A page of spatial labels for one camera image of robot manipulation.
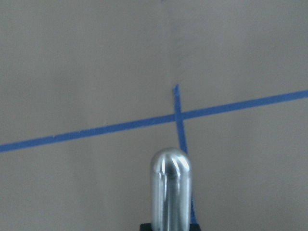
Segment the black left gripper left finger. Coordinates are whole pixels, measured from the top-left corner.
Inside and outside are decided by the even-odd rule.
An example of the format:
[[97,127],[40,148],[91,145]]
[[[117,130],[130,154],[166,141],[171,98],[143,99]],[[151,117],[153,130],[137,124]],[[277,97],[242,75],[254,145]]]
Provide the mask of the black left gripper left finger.
[[151,223],[143,223],[140,225],[140,231],[152,231]]

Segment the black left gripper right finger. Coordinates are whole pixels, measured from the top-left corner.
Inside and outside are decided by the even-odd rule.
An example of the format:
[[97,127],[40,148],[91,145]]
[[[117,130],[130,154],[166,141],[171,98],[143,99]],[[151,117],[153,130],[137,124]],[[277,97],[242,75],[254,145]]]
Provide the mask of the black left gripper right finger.
[[201,231],[199,224],[190,224],[190,231]]

